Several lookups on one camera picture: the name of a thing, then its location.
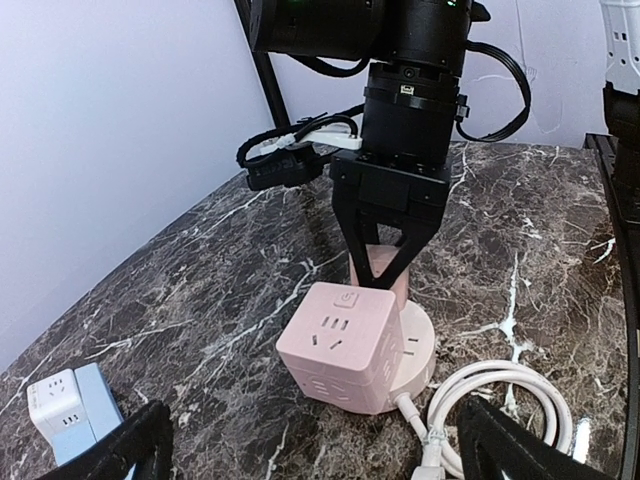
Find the pink small plug adapter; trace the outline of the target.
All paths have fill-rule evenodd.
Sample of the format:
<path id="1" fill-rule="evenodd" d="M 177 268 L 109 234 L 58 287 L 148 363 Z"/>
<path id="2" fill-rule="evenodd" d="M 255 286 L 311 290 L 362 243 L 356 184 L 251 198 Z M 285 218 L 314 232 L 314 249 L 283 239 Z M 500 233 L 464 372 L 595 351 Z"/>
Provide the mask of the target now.
<path id="1" fill-rule="evenodd" d="M 366 252 L 373 277 L 378 279 L 390 266 L 399 248 L 390 245 L 367 245 Z M 391 305 L 391 294 L 394 294 L 396 308 L 402 311 L 408 300 L 409 277 L 409 268 L 406 268 L 389 290 L 363 288 L 357 277 L 354 260 L 349 257 L 349 286 L 358 294 L 356 306 L 366 305 L 369 310 L 374 307 L 387 307 Z"/>

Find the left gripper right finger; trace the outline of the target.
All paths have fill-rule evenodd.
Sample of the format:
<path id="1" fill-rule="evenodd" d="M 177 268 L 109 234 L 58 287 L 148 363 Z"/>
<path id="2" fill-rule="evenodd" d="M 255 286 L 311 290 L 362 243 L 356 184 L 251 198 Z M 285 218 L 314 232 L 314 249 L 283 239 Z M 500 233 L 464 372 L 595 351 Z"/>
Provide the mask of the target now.
<path id="1" fill-rule="evenodd" d="M 609 479 L 545 444 L 478 396 L 463 402 L 457 431 L 466 479 Z"/>

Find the pink round power strip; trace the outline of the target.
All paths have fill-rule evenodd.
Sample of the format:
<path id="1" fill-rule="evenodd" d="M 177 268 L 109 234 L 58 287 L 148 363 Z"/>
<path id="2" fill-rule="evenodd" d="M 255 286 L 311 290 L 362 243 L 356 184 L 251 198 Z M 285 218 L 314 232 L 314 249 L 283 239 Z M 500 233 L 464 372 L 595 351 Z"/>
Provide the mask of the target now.
<path id="1" fill-rule="evenodd" d="M 344 405 L 343 409 L 360 415 L 378 415 L 400 409 L 408 412 L 408 402 L 415 400 L 428 386 L 436 367 L 435 330 L 422 306 L 408 300 L 400 313 L 403 334 L 403 353 L 391 383 L 386 403 L 373 413 L 359 403 Z"/>

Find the blue power strip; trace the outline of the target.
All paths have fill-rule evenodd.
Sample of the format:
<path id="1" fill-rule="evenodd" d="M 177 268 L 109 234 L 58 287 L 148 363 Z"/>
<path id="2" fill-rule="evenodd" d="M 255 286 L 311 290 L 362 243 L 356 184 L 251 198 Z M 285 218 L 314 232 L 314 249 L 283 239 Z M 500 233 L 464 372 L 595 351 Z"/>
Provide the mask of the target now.
<path id="1" fill-rule="evenodd" d="M 74 370 L 89 425 L 97 442 L 116 429 L 123 416 L 97 363 Z"/>

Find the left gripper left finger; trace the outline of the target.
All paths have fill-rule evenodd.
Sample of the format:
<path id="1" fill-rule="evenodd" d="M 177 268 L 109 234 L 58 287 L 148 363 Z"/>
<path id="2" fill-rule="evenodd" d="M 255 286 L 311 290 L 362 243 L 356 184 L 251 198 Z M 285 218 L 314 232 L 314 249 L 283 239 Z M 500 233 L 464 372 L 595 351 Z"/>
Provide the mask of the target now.
<path id="1" fill-rule="evenodd" d="M 49 480 L 168 480 L 174 430 L 170 407 L 160 400 L 143 405 L 85 453 L 46 473 Z"/>

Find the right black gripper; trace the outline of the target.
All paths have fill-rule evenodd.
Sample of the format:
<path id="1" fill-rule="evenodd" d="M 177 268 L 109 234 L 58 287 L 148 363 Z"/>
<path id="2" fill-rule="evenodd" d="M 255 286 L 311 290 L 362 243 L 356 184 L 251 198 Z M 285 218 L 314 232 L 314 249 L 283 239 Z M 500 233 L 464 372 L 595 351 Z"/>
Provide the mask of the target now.
<path id="1" fill-rule="evenodd" d="M 454 121 L 466 106 L 455 74 L 373 64 L 364 90 L 362 146 L 332 158 L 332 208 L 360 285 L 390 289 L 440 228 L 449 196 Z M 397 228 L 399 250 L 376 277 L 367 245 L 377 225 Z"/>

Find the pink cube socket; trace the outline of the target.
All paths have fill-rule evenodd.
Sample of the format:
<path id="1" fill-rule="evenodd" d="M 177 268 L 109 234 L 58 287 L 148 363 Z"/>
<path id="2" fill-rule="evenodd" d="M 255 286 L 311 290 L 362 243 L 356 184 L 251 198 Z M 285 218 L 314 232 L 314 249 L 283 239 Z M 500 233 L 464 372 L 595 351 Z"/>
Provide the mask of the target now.
<path id="1" fill-rule="evenodd" d="M 351 413 L 382 413 L 403 352 L 396 295 L 317 282 L 276 350 L 305 396 Z"/>

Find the white cube socket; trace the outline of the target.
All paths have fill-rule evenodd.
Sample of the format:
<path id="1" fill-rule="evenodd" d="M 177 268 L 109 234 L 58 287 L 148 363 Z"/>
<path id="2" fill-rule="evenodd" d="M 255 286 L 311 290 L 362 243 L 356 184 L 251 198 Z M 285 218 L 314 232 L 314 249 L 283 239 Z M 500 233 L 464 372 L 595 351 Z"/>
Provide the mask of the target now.
<path id="1" fill-rule="evenodd" d="M 30 385 L 27 402 L 32 423 L 50 445 L 57 434 L 87 419 L 72 369 L 62 370 Z"/>

